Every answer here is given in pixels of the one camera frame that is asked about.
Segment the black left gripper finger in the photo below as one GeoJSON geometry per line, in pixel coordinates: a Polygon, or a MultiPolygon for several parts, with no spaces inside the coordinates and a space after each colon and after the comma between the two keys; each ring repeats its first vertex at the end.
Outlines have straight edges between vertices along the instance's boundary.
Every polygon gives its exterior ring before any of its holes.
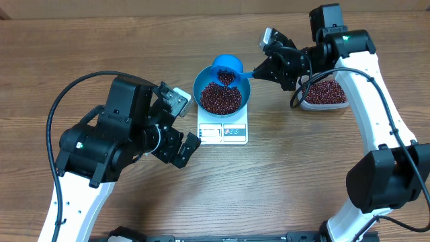
{"type": "Polygon", "coordinates": [[[182,144],[178,154],[176,154],[172,164],[178,169],[184,168],[190,157],[201,145],[201,139],[192,133],[187,134],[185,142],[182,144]]]}
{"type": "Polygon", "coordinates": [[[175,105],[176,95],[173,89],[165,82],[162,81],[161,84],[155,88],[155,94],[166,106],[172,108],[175,105]]]}

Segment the blue plastic measuring scoop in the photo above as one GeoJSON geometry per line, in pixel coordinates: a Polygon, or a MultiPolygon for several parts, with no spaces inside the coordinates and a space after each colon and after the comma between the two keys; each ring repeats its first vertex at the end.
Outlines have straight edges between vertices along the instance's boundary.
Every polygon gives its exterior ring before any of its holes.
{"type": "Polygon", "coordinates": [[[234,79],[228,84],[228,87],[236,87],[241,84],[241,81],[253,78],[253,72],[244,72],[242,61],[230,54],[217,56],[209,70],[209,76],[215,83],[226,86],[218,78],[219,71],[234,75],[234,79]]]}

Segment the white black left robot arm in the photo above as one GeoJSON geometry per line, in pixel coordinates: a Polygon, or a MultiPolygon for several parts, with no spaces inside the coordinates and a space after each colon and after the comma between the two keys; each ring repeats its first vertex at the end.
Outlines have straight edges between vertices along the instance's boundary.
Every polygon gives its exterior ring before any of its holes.
{"type": "Polygon", "coordinates": [[[46,141],[54,188],[39,241],[88,241],[122,170],[145,155],[185,167],[201,140],[173,123],[191,103],[178,87],[117,74],[106,103],[63,132],[56,157],[46,141]]]}

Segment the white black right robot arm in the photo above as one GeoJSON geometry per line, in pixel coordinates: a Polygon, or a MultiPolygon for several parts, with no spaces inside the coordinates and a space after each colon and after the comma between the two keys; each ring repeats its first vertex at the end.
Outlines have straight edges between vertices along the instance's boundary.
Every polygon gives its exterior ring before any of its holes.
{"type": "Polygon", "coordinates": [[[429,145],[418,143],[402,121],[383,81],[376,47],[365,30],[350,30],[339,4],[310,14],[313,47],[297,49],[273,28],[260,45],[265,61],[253,77],[279,83],[293,93],[332,76],[344,91],[363,140],[364,157],[347,173],[344,205],[317,232],[289,232],[288,241],[377,241],[372,226],[419,196],[428,197],[429,145]]]}

